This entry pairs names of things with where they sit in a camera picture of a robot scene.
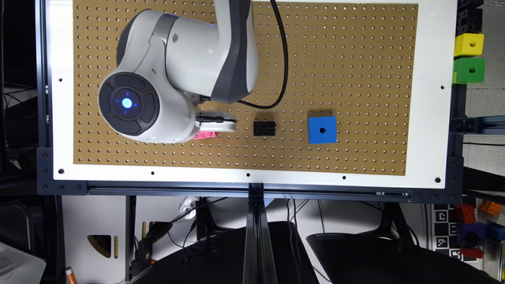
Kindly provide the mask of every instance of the purple block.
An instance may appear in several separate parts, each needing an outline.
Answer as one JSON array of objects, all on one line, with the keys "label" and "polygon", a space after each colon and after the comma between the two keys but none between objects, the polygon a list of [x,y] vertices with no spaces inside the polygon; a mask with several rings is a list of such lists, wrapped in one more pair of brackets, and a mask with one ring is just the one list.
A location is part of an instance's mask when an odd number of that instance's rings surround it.
[{"label": "purple block", "polygon": [[486,225],[482,223],[458,224],[458,244],[461,246],[484,245]]}]

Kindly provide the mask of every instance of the white frame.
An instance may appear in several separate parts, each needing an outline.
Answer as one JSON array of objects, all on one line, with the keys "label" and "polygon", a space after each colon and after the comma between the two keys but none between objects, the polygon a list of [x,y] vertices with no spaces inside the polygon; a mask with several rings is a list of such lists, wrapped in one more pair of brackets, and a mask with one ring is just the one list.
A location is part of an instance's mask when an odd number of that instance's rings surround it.
[{"label": "white frame", "polygon": [[[341,3],[349,1],[318,0],[314,2]],[[53,123],[54,179],[263,182],[289,185],[443,189],[445,187],[447,136],[451,107],[457,1],[366,1],[366,4],[374,3],[419,4],[405,176],[74,164],[73,96],[70,95],[73,94],[73,3],[72,0],[47,0],[47,34],[49,39],[47,50],[48,65],[50,66],[50,92],[53,103],[51,120]],[[59,169],[64,169],[65,173],[59,174]],[[441,182],[436,183],[436,178],[440,178]]]}]

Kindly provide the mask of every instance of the blue light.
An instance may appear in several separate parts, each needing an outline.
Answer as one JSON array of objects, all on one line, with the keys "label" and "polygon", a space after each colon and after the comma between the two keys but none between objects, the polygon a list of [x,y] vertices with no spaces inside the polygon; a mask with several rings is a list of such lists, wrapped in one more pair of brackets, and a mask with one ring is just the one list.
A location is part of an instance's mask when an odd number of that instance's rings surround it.
[{"label": "blue light", "polygon": [[122,104],[125,108],[130,108],[130,107],[132,107],[133,102],[132,102],[132,100],[131,100],[131,99],[124,98],[124,99],[121,101],[121,104]]}]

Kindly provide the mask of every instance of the blue block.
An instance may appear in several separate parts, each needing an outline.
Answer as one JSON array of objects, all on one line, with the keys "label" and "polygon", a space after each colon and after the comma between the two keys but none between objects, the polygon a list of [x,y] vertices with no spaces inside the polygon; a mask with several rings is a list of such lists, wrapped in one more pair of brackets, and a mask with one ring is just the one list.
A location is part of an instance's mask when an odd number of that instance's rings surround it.
[{"label": "blue block", "polygon": [[309,118],[309,143],[337,143],[337,118]]},{"label": "blue block", "polygon": [[505,227],[500,225],[488,225],[486,228],[486,237],[493,240],[505,240]]},{"label": "blue block", "polygon": [[461,246],[484,245],[486,225],[482,223],[458,224],[457,242]]}]

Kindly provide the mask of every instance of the blue cube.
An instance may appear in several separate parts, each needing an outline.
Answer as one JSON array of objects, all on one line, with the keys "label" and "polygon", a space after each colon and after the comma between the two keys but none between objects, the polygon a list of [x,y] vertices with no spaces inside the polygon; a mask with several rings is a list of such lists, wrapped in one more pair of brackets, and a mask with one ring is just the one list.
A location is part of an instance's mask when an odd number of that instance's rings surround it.
[{"label": "blue cube", "polygon": [[486,228],[486,237],[493,240],[505,240],[505,227],[500,225],[488,225]]},{"label": "blue cube", "polygon": [[309,143],[337,143],[337,118],[309,118]]}]

